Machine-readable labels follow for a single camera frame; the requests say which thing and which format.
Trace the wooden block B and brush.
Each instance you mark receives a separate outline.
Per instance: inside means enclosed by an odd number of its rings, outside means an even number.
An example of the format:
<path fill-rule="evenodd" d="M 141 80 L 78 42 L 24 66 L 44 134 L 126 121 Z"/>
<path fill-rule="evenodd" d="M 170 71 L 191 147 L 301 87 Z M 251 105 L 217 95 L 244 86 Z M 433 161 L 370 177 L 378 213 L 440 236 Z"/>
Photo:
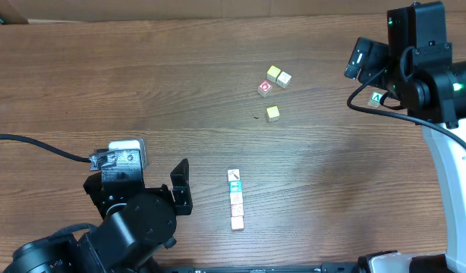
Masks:
<path fill-rule="evenodd" d="M 239 169 L 231 169 L 227 171 L 228 182 L 239 181 L 241 179 Z"/>

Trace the blue T wooden block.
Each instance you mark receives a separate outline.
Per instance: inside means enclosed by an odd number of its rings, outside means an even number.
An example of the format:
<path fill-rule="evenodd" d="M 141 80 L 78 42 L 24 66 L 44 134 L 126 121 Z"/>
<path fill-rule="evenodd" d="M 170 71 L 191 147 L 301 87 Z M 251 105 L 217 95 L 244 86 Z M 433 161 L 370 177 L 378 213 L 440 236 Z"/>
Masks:
<path fill-rule="evenodd" d="M 235 180 L 229 182 L 230 193 L 241 193 L 242 192 L 242 181 Z"/>

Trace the yellow K wooden block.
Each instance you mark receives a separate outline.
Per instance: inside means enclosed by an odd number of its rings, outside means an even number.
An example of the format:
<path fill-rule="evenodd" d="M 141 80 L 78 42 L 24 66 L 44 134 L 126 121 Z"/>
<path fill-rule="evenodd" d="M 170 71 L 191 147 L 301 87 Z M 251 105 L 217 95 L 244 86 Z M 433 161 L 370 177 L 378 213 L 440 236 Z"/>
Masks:
<path fill-rule="evenodd" d="M 230 202 L 232 206 L 242 204 L 244 202 L 243 193 L 242 192 L 230 193 Z"/>

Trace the red drawing wooden block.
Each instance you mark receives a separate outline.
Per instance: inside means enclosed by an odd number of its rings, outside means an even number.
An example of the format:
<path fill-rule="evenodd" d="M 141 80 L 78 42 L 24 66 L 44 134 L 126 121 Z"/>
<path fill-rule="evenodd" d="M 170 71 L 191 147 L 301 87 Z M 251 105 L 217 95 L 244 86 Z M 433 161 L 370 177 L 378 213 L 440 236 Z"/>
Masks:
<path fill-rule="evenodd" d="M 244 216 L 244 205 L 242 203 L 232 205 L 231 216 L 232 217 L 243 217 Z"/>

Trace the red M wooden block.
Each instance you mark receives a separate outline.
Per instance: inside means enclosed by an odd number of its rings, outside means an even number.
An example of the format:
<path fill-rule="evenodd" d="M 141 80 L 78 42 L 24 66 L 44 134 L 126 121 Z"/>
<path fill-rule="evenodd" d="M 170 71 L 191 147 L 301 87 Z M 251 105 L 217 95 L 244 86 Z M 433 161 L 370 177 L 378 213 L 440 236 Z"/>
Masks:
<path fill-rule="evenodd" d="M 243 216 L 232 216 L 231 217 L 231 229 L 233 231 L 242 231 L 244 229 L 244 217 Z"/>

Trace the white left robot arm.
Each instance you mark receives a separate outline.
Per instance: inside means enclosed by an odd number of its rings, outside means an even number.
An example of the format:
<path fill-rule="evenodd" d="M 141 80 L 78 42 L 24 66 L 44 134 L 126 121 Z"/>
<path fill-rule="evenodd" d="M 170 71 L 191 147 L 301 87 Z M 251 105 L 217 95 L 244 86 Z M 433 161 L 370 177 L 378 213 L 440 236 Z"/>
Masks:
<path fill-rule="evenodd" d="M 171 248 L 179 215 L 193 203 L 187 159 L 170 174 L 172 186 L 146 187 L 139 149 L 102 150 L 89 157 L 83 188 L 103 221 L 56 231 L 16 249 L 7 272 L 145 272 L 160 247 Z"/>

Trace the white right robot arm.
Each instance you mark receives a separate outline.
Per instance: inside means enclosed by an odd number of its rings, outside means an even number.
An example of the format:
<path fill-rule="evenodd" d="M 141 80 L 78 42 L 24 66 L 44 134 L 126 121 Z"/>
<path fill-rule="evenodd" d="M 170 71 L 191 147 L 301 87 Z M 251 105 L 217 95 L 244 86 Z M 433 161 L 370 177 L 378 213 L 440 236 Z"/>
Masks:
<path fill-rule="evenodd" d="M 397 101 L 379 116 L 421 127 L 433 158 L 446 217 L 446 251 L 361 256 L 360 272 L 466 272 L 466 61 L 452 60 L 441 2 L 387 12 L 385 43 L 359 38 L 345 76 Z"/>

